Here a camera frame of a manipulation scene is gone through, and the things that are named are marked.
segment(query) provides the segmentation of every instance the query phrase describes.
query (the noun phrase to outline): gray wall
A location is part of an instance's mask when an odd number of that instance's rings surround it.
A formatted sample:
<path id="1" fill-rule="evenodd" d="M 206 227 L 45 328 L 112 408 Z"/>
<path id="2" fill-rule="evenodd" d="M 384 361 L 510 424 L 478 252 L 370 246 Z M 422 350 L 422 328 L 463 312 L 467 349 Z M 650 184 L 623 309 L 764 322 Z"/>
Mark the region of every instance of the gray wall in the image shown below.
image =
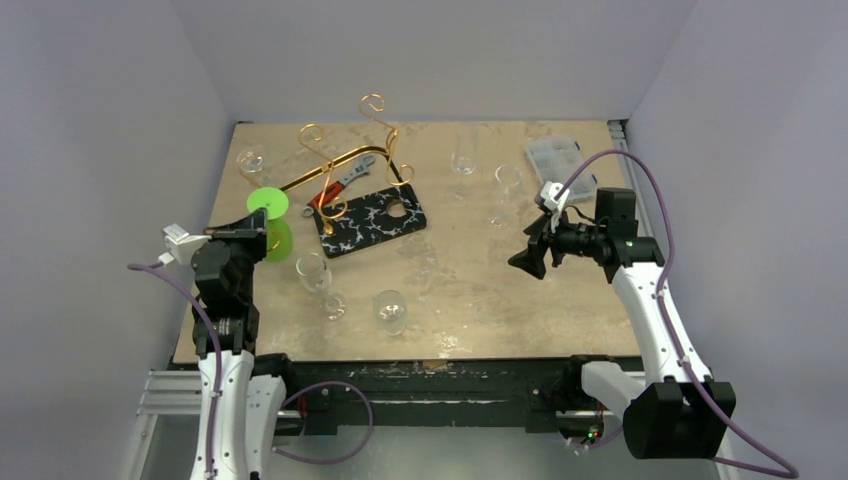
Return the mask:
<path id="1" fill-rule="evenodd" d="M 173 7 L 0 2 L 0 478 L 117 478 L 177 299 L 124 269 L 208 219 L 230 121 Z"/>
<path id="2" fill-rule="evenodd" d="M 695 0 L 173 0 L 240 120 L 627 118 Z"/>
<path id="3" fill-rule="evenodd" d="M 668 199 L 689 334 L 810 479 L 848 471 L 846 25 L 844 1 L 698 2 L 627 125 Z"/>

